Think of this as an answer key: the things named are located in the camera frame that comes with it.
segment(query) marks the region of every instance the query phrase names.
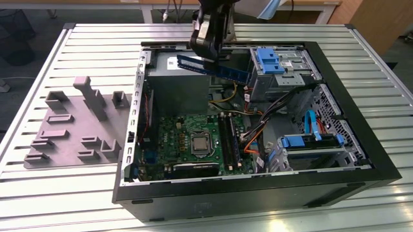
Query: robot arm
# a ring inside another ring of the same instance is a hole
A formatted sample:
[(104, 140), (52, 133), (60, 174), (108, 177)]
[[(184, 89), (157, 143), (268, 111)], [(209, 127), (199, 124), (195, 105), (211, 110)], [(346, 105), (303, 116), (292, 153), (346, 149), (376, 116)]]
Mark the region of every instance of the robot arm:
[(193, 32), (189, 46), (197, 56), (205, 61), (217, 61), (221, 43), (227, 37), (231, 22), (232, 5), (239, 0), (199, 0)]

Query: black frame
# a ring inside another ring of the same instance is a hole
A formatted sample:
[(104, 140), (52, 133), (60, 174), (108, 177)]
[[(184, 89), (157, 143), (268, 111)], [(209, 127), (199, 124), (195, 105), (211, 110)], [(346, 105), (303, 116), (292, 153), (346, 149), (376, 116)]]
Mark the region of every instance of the black frame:
[[(185, 44), (185, 42), (152, 42), (141, 43), (142, 47), (150, 49), (158, 46), (169, 46)], [(232, 46), (251, 45), (301, 45), (303, 49), (312, 59), (318, 71), (323, 77), (326, 86), (334, 96), (342, 111), (342, 118), (346, 119), (348, 126), (354, 132), (359, 146), (368, 157), (363, 160), (371, 164), (371, 169), (355, 169), (352, 171), (336, 171), (327, 173), (301, 172), (292, 175), (263, 176), (259, 178), (212, 180), (201, 182), (173, 183), (173, 184), (149, 184), (142, 186), (120, 187), (120, 164), (118, 158), (114, 188), (112, 202), (132, 201), (134, 203), (149, 203), (154, 198), (220, 194), (239, 191), (253, 191), (261, 189), (292, 188), (312, 185), (343, 184), (346, 190), (338, 190), (328, 196), (319, 196), (319, 199), (310, 202), (306, 207), (316, 207), (336, 203), (343, 198), (354, 195), (366, 188), (379, 187), (400, 178), (398, 170), (380, 146), (374, 132), (360, 114), (360, 111), (351, 99), (351, 96), (338, 78), (338, 75), (330, 65), (330, 62), (316, 44), (316, 42), (233, 42)]]

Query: metal extrusion table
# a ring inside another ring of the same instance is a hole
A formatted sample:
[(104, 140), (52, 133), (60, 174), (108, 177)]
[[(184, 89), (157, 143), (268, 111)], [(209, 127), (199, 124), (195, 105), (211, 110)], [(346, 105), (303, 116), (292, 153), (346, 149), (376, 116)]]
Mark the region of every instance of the metal extrusion table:
[(316, 41), (367, 118), (402, 179), (330, 207), (142, 224), (110, 203), (116, 165), (27, 171), (49, 91), (80, 95), (88, 75), (101, 94), (132, 92), (141, 41), (184, 41), (191, 25), (77, 24), (64, 29), (0, 145), (0, 230), (411, 231), (413, 97), (366, 44), (342, 25), (235, 25), (237, 41)]

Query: wooden cabinet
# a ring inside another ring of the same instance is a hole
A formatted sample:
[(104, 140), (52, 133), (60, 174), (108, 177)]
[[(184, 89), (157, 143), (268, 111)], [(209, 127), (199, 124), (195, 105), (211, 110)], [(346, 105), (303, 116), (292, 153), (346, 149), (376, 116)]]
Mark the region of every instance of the wooden cabinet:
[(413, 0), (342, 0), (328, 24), (355, 26), (379, 55), (413, 23)]

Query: green circuit board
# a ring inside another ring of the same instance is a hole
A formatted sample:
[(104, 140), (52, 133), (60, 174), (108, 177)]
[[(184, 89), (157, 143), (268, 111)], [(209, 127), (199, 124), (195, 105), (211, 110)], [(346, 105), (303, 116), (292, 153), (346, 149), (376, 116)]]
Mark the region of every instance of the green circuit board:
[[(232, 116), (236, 133), (244, 131), (243, 119), (240, 115)], [(192, 154), (191, 136), (196, 133), (208, 135), (209, 153), (204, 157)], [(252, 173), (251, 157), (243, 154), (240, 157), (241, 166), (228, 170), (224, 166), (224, 157), (220, 147), (220, 134), (217, 126), (217, 116), (175, 116), (162, 117), (158, 120), (158, 144), (156, 151), (156, 163), (146, 165), (146, 177), (149, 180), (161, 180), (164, 178), (164, 168), (173, 163), (184, 162), (213, 162), (219, 164), (219, 175), (249, 174)]]

